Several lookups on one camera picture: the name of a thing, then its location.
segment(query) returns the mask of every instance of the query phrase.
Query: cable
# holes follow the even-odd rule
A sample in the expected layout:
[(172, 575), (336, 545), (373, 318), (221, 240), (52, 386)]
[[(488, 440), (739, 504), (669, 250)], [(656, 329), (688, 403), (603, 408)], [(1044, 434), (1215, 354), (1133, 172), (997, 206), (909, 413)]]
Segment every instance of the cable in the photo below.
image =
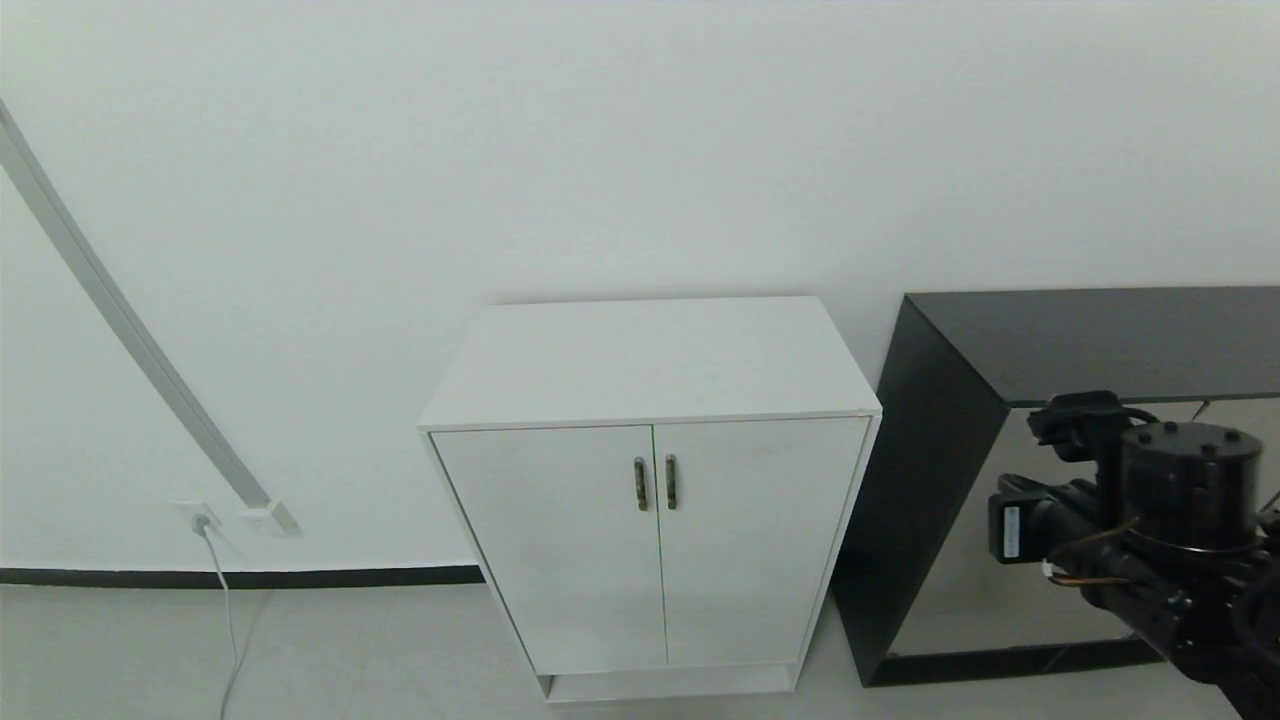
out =
[[(1044, 556), (1044, 562), (1050, 564), (1050, 566), (1052, 568), (1052, 565), (1057, 565), (1057, 559), (1062, 557), (1064, 555), (1074, 550), (1080, 550), (1082, 547), (1093, 544), (1096, 542), (1102, 542), (1120, 537), (1128, 533), (1129, 530), (1134, 529), (1135, 527), (1138, 527), (1139, 521), (1142, 521), (1142, 518), (1133, 518), (1132, 520), (1117, 528), (1111, 528), (1110, 530), (1102, 530), (1101, 533), (1094, 533), (1092, 536), (1083, 537), (1078, 541), (1071, 541), (1060, 544), (1053, 550), (1051, 550), (1050, 553)], [(1078, 575), (1069, 575), (1066, 573), (1052, 573), (1052, 571), (1046, 573), (1046, 577), (1048, 578), (1048, 582), (1053, 583), (1055, 585), (1061, 585), (1064, 588), (1079, 588), (1084, 585), (1128, 585), (1133, 583), (1133, 580), (1130, 580), (1129, 578), (1085, 578)]]
[(227, 702), (232, 698), (232, 687), (236, 685), (236, 676), (239, 675), (241, 661), (243, 660), (239, 655), (239, 648), (236, 647), (236, 628), (232, 625), (232, 589), (227, 585), (227, 577), (223, 575), (223, 566), (218, 562), (218, 552), (214, 551), (214, 543), (209, 539), (209, 532), (206, 528), (211, 524), (211, 520), (205, 515), (196, 515), (196, 520), (192, 523), (191, 529), (197, 536), (204, 538), (205, 546), (209, 547), (209, 556), (214, 559), (214, 571), (218, 573), (218, 582), (223, 585), (223, 598), (227, 606), (227, 634), (232, 638), (232, 674), (227, 678), (227, 689), (223, 691), (223, 705), (218, 711), (219, 720), (227, 720)]
[(1137, 418), (1143, 423), (1158, 423), (1160, 418), (1147, 413), (1146, 410), (1139, 410), (1137, 407), (1121, 407), (1120, 414), (1126, 418)]

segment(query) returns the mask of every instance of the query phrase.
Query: white cabinet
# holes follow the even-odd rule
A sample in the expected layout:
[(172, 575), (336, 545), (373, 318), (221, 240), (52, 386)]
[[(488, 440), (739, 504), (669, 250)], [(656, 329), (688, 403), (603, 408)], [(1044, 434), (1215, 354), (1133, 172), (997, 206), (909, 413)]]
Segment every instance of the white cabinet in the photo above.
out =
[(879, 405), (813, 297), (484, 311), (419, 421), (550, 701), (795, 687)]

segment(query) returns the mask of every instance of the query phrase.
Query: cabinet top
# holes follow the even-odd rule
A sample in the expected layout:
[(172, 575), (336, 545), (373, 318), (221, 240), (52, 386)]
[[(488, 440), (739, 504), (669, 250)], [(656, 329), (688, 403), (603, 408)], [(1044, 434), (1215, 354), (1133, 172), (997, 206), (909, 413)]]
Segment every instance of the cabinet top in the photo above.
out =
[(879, 414), (817, 297), (498, 305), (422, 430)]

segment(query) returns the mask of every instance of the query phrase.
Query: metal handle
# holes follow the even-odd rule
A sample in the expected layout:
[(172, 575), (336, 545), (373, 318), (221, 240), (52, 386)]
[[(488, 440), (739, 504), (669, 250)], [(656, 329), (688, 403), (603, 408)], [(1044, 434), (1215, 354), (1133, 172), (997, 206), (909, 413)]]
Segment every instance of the metal handle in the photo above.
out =
[(667, 510), (676, 509), (676, 456), (667, 456)]
[(641, 512), (649, 510), (649, 495), (644, 489), (644, 457), (636, 457), (636, 503)]

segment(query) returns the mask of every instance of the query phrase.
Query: white cable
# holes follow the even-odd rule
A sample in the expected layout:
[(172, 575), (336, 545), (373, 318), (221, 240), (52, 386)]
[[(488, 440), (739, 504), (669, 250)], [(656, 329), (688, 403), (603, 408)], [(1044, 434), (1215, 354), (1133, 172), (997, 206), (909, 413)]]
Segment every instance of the white cable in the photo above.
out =
[(218, 552), (214, 551), (214, 543), (209, 539), (209, 533), (205, 530), (207, 527), (209, 518), (197, 515), (192, 529), (196, 534), (205, 539), (205, 546), (209, 547), (209, 556), (214, 559), (214, 571), (218, 573), (218, 582), (223, 585), (223, 597), (227, 601), (227, 634), (232, 638), (232, 674), (227, 678), (227, 689), (223, 691), (223, 705), (218, 711), (219, 720), (227, 720), (227, 702), (232, 697), (232, 687), (236, 685), (236, 676), (239, 675), (242, 659), (239, 650), (236, 647), (236, 628), (232, 625), (232, 589), (227, 585), (227, 577), (223, 575), (223, 566), (218, 562)]

